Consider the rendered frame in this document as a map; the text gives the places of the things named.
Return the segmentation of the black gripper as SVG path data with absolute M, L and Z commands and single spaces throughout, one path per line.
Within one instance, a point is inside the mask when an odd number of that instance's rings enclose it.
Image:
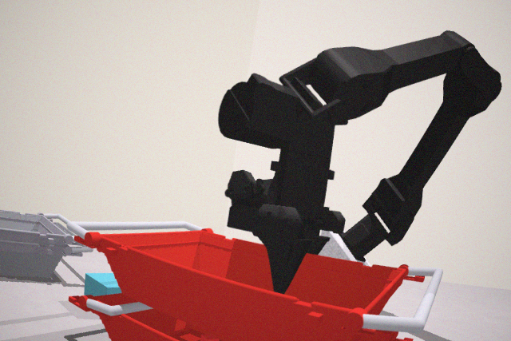
M 331 161 L 300 153 L 280 153 L 271 161 L 277 171 L 277 200 L 269 204 L 238 199 L 230 208 L 229 228 L 252 232 L 267 248 L 273 292 L 285 293 L 306 253 L 318 255 L 330 241 L 320 230 L 343 234 L 339 211 L 324 207 Z

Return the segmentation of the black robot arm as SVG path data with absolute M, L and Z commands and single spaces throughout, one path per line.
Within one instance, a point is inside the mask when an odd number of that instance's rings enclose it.
M 336 125 L 377 109 L 396 89 L 445 73 L 443 102 L 402 171 L 380 180 L 362 205 L 368 214 L 339 234 L 353 257 L 365 262 L 364 256 L 384 240 L 391 247 L 402 241 L 422 206 L 425 184 L 465 123 L 486 111 L 501 92 L 500 73 L 471 42 L 447 30 L 383 50 L 326 49 L 280 76 L 282 85 L 253 73 L 224 95 L 218 126 L 229 139 L 331 160 Z M 231 205 L 238 199 L 276 204 L 277 173 L 273 179 L 255 180 L 248 171 L 232 172 L 224 195 Z

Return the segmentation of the red plastic tray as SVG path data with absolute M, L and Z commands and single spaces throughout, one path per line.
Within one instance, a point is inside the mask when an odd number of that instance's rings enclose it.
M 233 341 L 185 323 L 156 309 L 136 311 L 121 315 L 106 315 L 88 308 L 87 299 L 93 299 L 109 306 L 137 303 L 122 293 L 110 295 L 69 296 L 69 301 L 84 311 L 99 315 L 112 341 L 200 341 L 201 335 L 213 334 L 219 341 Z

